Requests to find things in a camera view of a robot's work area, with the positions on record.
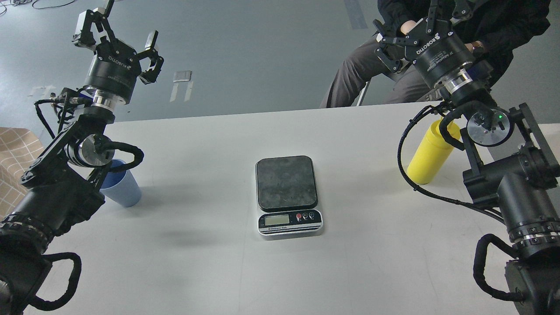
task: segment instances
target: robotiq logo text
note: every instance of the robotiq logo text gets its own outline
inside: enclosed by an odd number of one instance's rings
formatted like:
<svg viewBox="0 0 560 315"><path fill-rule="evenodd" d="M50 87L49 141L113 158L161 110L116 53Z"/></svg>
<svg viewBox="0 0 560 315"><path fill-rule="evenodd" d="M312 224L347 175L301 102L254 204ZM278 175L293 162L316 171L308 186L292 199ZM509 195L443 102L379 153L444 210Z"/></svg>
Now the robotiq logo text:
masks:
<svg viewBox="0 0 560 315"><path fill-rule="evenodd" d="M435 43L436 40L440 40L440 33L436 33L436 35L432 39L430 39L430 41L427 42L426 45L424 45L419 50L416 50L416 54L419 55L419 54L423 53L424 50L426 50L426 48L430 47L433 43Z"/></svg>
<svg viewBox="0 0 560 315"><path fill-rule="evenodd" d="M122 63L122 62L116 60L115 58L113 58L113 57L111 57L111 56L109 56L109 60L111 60L112 62L118 64L118 65L121 66L121 67L125 67L125 68L128 69L128 70L130 70L130 68L132 68L132 66L127 66L126 64L124 64L124 63Z"/></svg>

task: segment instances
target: gray pants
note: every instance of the gray pants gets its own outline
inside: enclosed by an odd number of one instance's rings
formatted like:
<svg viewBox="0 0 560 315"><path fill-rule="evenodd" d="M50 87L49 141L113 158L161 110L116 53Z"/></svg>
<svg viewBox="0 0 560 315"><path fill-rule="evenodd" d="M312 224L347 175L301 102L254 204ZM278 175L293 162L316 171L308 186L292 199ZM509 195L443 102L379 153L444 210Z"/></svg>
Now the gray pants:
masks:
<svg viewBox="0 0 560 315"><path fill-rule="evenodd" d="M356 48L342 62L333 83L321 102L320 108L351 106L354 99L366 86L367 81L382 73L389 73L387 67L375 55L375 49L378 47L379 43L374 36ZM426 85L422 76L413 66L410 66L406 72L398 77L393 90L384 103L414 102L429 91L430 88Z"/></svg>

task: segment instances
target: black cable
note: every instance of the black cable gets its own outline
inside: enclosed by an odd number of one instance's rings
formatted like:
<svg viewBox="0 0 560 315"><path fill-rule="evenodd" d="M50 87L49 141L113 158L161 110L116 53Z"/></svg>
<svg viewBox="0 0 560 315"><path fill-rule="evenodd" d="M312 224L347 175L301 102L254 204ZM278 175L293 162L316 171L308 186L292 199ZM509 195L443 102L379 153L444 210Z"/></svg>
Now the black cable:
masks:
<svg viewBox="0 0 560 315"><path fill-rule="evenodd" d="M501 251L511 256L511 258L516 259L518 257L517 252L502 241L499 237L493 234L486 234L480 240L478 240L477 250L474 255L473 264L473 278L478 286L490 296L495 299L502 301L512 301L512 302L522 302L525 300L521 292L507 293L494 289L489 286L484 277L484 268L486 267L486 255L488 253L488 245L494 244Z"/></svg>
<svg viewBox="0 0 560 315"><path fill-rule="evenodd" d="M73 112L70 113L70 116L66 116L67 113L68 106L65 102L64 106L62 107L62 111L58 112L58 133L62 131L62 128L64 128L64 125L67 123L67 121L74 117Z"/></svg>
<svg viewBox="0 0 560 315"><path fill-rule="evenodd" d="M44 104L44 103L52 103L54 102L51 99L48 100L38 100L35 102L35 111L37 112L37 116L39 117L39 120L41 121L41 123L43 123L43 126L45 126L46 130L49 132L49 135L51 136L51 138L54 139L55 135L53 130L50 128L49 123L46 121L45 117L43 116L43 112L41 112L41 108L39 107L40 104Z"/></svg>
<svg viewBox="0 0 560 315"><path fill-rule="evenodd" d="M0 12L0 16L3 16L6 12L8 12L8 8L4 3L2 3L2 1L0 1L0 4L4 7L4 11Z"/></svg>
<svg viewBox="0 0 560 315"><path fill-rule="evenodd" d="M59 260L72 260L74 262L74 267L72 268L72 272L70 273L70 277L68 278L68 287L66 292L58 298L56 301L45 301L42 298L37 296L33 297L31 302L29 303L31 306L39 309L41 311L53 311L55 309L63 307L72 297L74 293L76 293L76 289L78 288L78 281L80 280L80 274L82 273L82 260L76 253L58 253L58 254L51 254L51 255L43 255L43 259L55 262Z"/></svg>
<svg viewBox="0 0 560 315"><path fill-rule="evenodd" d="M397 149L397 153L396 153L396 159L397 159L397 163L399 165L399 171L401 173L401 175L403 176L404 180L407 181L407 183L415 190L420 192L421 194L424 194L428 197L432 197L441 201L445 201L448 203L453 203L455 205L460 205L460 206L464 206L467 207L471 210L474 210L476 212L480 212L482 214L485 214L493 219L496 219L497 221L501 222L502 224L504 224L503 222L503 218L502 215L499 211L495 210L495 209L482 209L479 207L476 207L476 205L472 204L472 203L468 203L468 202L463 202L460 200L455 200L455 199L451 199L451 198L446 198L446 197L442 197L439 196L437 194L434 194L432 192L429 192L427 190L425 190L424 188L420 187L420 185L418 185L417 183L415 183L414 181L412 181L408 175L406 174L406 172L404 171L403 168L403 162L401 161L402 157L401 157L401 153L402 153L402 149L403 149L403 144L404 144L404 140L406 139L406 137L408 136L408 133L410 132L410 130L412 129L412 127L414 127L422 118L428 116L429 114L432 113L440 113L441 112L441 105L434 107L434 106L426 106L424 107L420 112L418 112L418 114L410 120L410 123L408 124L408 126L406 127L406 129L403 132L403 135L400 138L399 141L399 147Z"/></svg>
<svg viewBox="0 0 560 315"><path fill-rule="evenodd" d="M128 143L122 143L122 142L114 142L114 141L109 141L109 142L101 142L99 148L96 148L99 152L103 152L106 150L120 150L120 151L124 151L124 152L128 152L134 155L134 160L130 163L126 163L120 166L115 166L115 167L111 167L110 171L113 173L118 173L118 172L123 172L126 171L128 169L132 169L137 167L142 160L144 159L144 152L142 152L142 150L140 148L138 148L137 146L133 146L130 145Z"/></svg>
<svg viewBox="0 0 560 315"><path fill-rule="evenodd" d="M13 7L23 6L24 4L31 3L32 0L10 0L10 4Z"/></svg>
<svg viewBox="0 0 560 315"><path fill-rule="evenodd" d="M35 7L35 4L36 4L37 2L39 2L39 0L33 1L33 3L31 4L31 6L32 6L33 8L35 8L35 9L37 9L37 10L43 10L43 9L61 8L61 7L64 7L64 6L67 6L67 5L69 5L69 4L72 4L72 3L76 2L76 0L72 0L72 1L70 1L70 2L68 2L68 3L66 3L66 4L61 4L60 6L52 6L52 7L44 7L44 8L37 8L37 7Z"/></svg>
<svg viewBox="0 0 560 315"><path fill-rule="evenodd" d="M473 113L473 112L482 113L483 117L489 118L489 119L486 119L482 123L481 126L486 130L490 130L490 127L491 127L491 124L492 124L492 115L494 115L494 112L490 109L490 107L486 106L483 102L478 101L478 100L472 100L472 101L469 101L465 104L459 105L455 110L453 110L451 113L447 114L441 120L440 134L443 137L443 139L445 140L445 142L451 144L452 146L454 146L455 148L457 148L461 151L465 150L465 145L462 142L460 142L459 140L453 138L449 134L449 131L447 131L447 126L454 119L459 119L459 118L461 118L462 115L466 115L467 113Z"/></svg>

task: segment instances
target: digital kitchen scale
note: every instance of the digital kitchen scale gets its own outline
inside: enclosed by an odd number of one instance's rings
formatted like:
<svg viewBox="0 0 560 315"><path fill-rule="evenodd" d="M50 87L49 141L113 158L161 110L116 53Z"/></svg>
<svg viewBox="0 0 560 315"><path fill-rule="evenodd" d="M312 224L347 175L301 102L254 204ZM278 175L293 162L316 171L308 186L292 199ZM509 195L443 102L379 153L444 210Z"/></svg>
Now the digital kitchen scale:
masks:
<svg viewBox="0 0 560 315"><path fill-rule="evenodd" d="M263 159L256 164L261 235L315 232L323 227L313 163L308 156Z"/></svg>
<svg viewBox="0 0 560 315"><path fill-rule="evenodd" d="M321 212L315 209L264 214L259 218L261 235L314 232L323 227Z"/></svg>

